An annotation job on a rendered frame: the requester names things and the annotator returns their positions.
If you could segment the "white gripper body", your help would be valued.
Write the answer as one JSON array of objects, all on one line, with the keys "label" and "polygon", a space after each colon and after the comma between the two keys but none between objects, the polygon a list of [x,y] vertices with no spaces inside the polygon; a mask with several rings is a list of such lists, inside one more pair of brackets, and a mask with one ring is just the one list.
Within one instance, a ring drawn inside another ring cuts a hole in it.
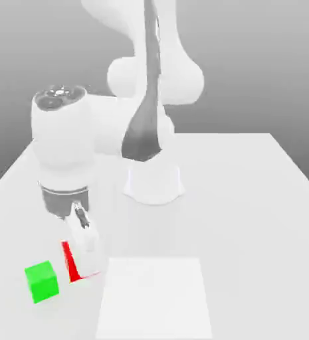
[{"label": "white gripper body", "polygon": [[70,249],[81,276],[91,276],[101,271],[103,263],[98,230],[88,217],[86,221],[88,224],[83,228],[75,214],[66,219],[71,231]]}]

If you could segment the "small red cube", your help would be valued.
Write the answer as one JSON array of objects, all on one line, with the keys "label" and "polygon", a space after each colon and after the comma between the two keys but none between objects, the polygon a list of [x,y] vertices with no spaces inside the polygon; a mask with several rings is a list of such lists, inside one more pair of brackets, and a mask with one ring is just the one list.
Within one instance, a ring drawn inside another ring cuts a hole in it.
[{"label": "small red cube", "polygon": [[66,240],[61,240],[60,241],[61,246],[62,246],[62,251],[64,254],[64,261],[66,264],[66,269],[68,271],[68,276],[69,276],[69,280],[70,283],[79,281],[79,280],[83,280],[83,279],[88,279],[91,278],[93,276],[97,276],[100,271],[93,271],[92,273],[88,274],[88,275],[81,275],[80,272],[78,271],[78,268],[76,266],[76,262],[74,259],[74,256],[72,254],[72,251],[70,249],[70,245],[68,243],[68,241]]}]

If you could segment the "small green cube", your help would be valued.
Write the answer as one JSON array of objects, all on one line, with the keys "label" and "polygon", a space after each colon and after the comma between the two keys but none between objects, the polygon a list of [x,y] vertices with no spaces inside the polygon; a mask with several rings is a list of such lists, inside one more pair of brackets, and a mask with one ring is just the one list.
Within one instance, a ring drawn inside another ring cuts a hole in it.
[{"label": "small green cube", "polygon": [[25,275],[34,303],[59,294],[57,276],[48,260],[25,268]]}]

